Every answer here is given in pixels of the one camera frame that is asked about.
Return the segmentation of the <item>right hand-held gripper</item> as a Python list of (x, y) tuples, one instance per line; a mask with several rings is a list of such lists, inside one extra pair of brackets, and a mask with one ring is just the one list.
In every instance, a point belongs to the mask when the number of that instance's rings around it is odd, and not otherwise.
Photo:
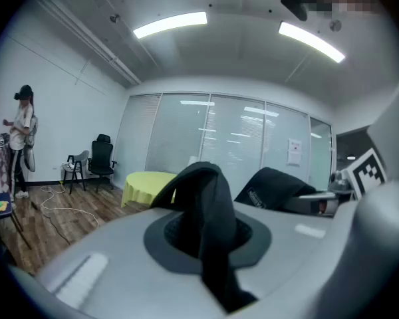
[(349, 195), (359, 201), (366, 193), (386, 182), (383, 165), (373, 148), (346, 168), (331, 175), (328, 192), (303, 195), (298, 198), (298, 212), (304, 214), (335, 214), (336, 195)]

